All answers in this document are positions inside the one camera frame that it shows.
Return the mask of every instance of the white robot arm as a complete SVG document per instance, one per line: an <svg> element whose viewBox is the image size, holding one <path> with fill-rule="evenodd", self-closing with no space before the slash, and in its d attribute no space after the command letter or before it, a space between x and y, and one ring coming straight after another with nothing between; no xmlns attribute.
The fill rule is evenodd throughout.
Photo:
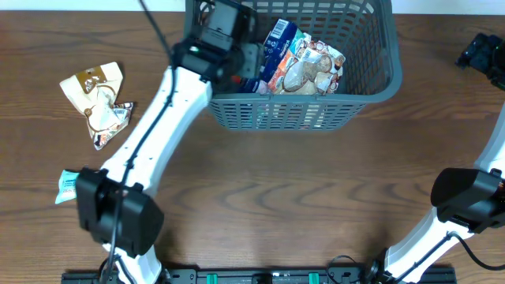
<svg viewBox="0 0 505 284"><path fill-rule="evenodd" d="M133 149L138 145L139 140L144 136L166 102L166 97L173 85L172 72L171 67L166 69L163 81L151 106L128 140L112 158L103 164L102 168L108 169L107 177L112 181L122 181L126 160L131 156ZM140 183L144 187L143 194L151 197L155 196L162 173L182 135L195 117L208 105L212 95L210 82L201 81L199 74L182 67L178 67L175 72L177 72L177 84L175 84L176 90L172 97L172 106L166 109L155 128L147 136L134 160L134 168L131 169L125 183L129 187ZM110 243L104 244L103 247L110 251ZM161 273L162 266L156 258L154 246L144 255L135 257L128 256L121 248L116 248L115 254L121 257L124 264L123 267L119 260L116 261L120 272L119 279L124 283L129 283L126 273L129 273L136 284L155 283Z"/></svg>
<svg viewBox="0 0 505 284"><path fill-rule="evenodd" d="M500 171L505 169L505 105L474 168L447 169L437 178L432 190L432 204L436 206L385 253L383 269L392 278L407 283L419 282L426 269L458 243L454 237L444 240L448 234L467 239L489 226L503 225L503 213L497 204L501 201L497 195L503 189Z"/></svg>

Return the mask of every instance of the green connector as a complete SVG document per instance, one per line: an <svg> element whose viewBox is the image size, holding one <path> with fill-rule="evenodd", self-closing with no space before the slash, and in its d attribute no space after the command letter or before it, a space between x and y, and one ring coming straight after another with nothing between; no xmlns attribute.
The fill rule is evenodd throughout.
<svg viewBox="0 0 505 284"><path fill-rule="evenodd" d="M319 273L309 273L309 284L319 284Z"/></svg>
<svg viewBox="0 0 505 284"><path fill-rule="evenodd" d="M218 284L218 275L207 275L207 284Z"/></svg>

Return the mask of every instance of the black mount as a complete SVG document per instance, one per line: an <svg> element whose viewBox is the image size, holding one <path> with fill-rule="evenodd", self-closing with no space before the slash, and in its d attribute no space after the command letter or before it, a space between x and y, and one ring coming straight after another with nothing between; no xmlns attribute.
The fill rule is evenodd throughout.
<svg viewBox="0 0 505 284"><path fill-rule="evenodd" d="M447 168L435 180L432 205L441 222L455 222L480 234L505 225L505 191L501 172Z"/></svg>
<svg viewBox="0 0 505 284"><path fill-rule="evenodd" d="M120 185L107 178L106 170L84 168L77 176L80 227L90 232L93 240L100 244L110 242L119 190ZM142 193L140 184L122 189L122 194L116 245L131 257L144 255L158 237L163 213L150 196Z"/></svg>
<svg viewBox="0 0 505 284"><path fill-rule="evenodd" d="M350 263L315 269L272 269L272 270L221 270L199 271L196 269L167 270L169 279L160 279L158 284L366 284L362 278L364 266ZM333 275L335 282L328 274ZM98 273L65 273L62 284L99 284ZM118 273L113 272L110 284L121 283ZM457 284L455 270L452 267L433 266L421 277L420 284Z"/></svg>
<svg viewBox="0 0 505 284"><path fill-rule="evenodd" d="M206 2L214 9L174 45L174 64L211 81L215 92L235 92L240 85L232 76L260 75L264 49L256 42L257 13L231 0Z"/></svg>
<svg viewBox="0 0 505 284"><path fill-rule="evenodd" d="M456 65L462 69L473 67L484 73L491 84L505 91L505 42L496 35L478 34Z"/></svg>

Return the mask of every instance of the blue package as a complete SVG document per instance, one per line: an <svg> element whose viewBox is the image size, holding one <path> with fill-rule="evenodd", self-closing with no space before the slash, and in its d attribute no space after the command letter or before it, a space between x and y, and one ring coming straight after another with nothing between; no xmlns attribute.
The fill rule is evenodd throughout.
<svg viewBox="0 0 505 284"><path fill-rule="evenodd" d="M261 66L259 79L248 79L240 87L240 93L256 92L260 87L260 81L268 82L274 76L277 66L286 56L291 43L297 34L301 33L297 25L283 19L278 19L275 27L268 34L264 42L264 62Z"/></svg>
<svg viewBox="0 0 505 284"><path fill-rule="evenodd" d="M239 93L252 93L256 92L260 86L260 79L248 79L239 89Z"/></svg>

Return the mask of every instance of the paper packet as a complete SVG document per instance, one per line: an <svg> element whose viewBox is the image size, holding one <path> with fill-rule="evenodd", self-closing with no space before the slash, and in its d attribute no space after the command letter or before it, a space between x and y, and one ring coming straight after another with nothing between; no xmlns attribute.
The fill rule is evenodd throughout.
<svg viewBox="0 0 505 284"><path fill-rule="evenodd" d="M58 182L59 192L54 204L60 204L76 198L76 179L79 173L63 170Z"/></svg>
<svg viewBox="0 0 505 284"><path fill-rule="evenodd" d="M86 117L96 150L128 125L133 104L114 105L122 80L118 63L111 62L76 73L60 83L69 101Z"/></svg>

